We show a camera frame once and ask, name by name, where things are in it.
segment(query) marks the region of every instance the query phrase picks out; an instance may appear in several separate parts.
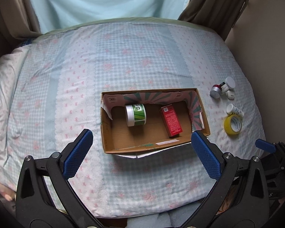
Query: small white container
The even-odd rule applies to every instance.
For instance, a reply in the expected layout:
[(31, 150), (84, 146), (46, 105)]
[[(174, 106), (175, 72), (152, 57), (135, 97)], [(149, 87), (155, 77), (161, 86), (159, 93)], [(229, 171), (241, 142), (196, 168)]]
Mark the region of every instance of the small white container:
[(242, 110), (240, 110), (239, 108), (235, 107), (233, 104), (228, 104), (227, 108), (226, 108), (226, 112), (227, 114), (235, 114), (238, 115), (240, 118), (244, 117), (244, 112)]
[(125, 106), (125, 119), (128, 127), (146, 123), (146, 110), (143, 104), (130, 104)]
[(226, 96), (228, 99), (234, 99), (234, 91), (233, 90), (228, 90), (226, 92)]

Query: blue gripper pad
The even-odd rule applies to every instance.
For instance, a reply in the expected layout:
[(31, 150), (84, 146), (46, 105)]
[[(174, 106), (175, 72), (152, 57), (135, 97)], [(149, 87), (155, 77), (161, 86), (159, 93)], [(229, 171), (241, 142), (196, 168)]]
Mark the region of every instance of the blue gripper pad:
[(90, 130), (87, 130), (64, 161), (63, 175), (66, 180), (75, 176), (92, 144), (93, 133)]
[(274, 144), (264, 141), (262, 139), (257, 139), (255, 142), (255, 146), (259, 149), (269, 152), (270, 154), (275, 153), (277, 150)]
[(211, 143), (203, 134), (201, 134), (201, 132), (198, 133), (197, 131), (194, 131), (191, 135), (191, 144), (210, 178), (218, 180), (221, 177), (223, 169), (221, 169), (220, 161), (216, 158), (212, 150), (208, 147)]

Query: small bottle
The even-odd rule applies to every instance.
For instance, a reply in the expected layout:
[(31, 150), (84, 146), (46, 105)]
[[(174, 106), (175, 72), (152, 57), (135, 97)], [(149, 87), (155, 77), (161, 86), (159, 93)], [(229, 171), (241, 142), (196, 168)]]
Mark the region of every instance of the small bottle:
[(227, 114), (236, 114), (238, 115), (240, 118), (244, 117), (244, 112), (242, 110), (240, 110), (239, 108), (235, 107), (233, 104), (228, 104), (227, 108), (226, 108), (226, 112)]

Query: yellow tape roll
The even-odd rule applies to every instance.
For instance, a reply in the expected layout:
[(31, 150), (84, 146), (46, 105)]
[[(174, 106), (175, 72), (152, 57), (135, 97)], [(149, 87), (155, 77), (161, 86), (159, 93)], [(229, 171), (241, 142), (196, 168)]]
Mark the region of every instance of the yellow tape roll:
[(237, 135), (240, 133), (242, 129), (240, 117), (235, 114), (228, 116), (224, 121), (224, 129), (228, 135)]

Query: tape roll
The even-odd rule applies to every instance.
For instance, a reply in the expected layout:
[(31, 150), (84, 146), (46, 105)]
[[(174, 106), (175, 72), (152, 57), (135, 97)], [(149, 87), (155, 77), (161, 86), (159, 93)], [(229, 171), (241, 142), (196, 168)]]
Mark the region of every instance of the tape roll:
[(228, 135), (237, 135), (240, 133), (242, 129), (240, 117), (235, 114), (228, 116), (224, 121), (224, 129)]
[(143, 104), (130, 104), (125, 106), (125, 119), (128, 127), (146, 123), (146, 109)]

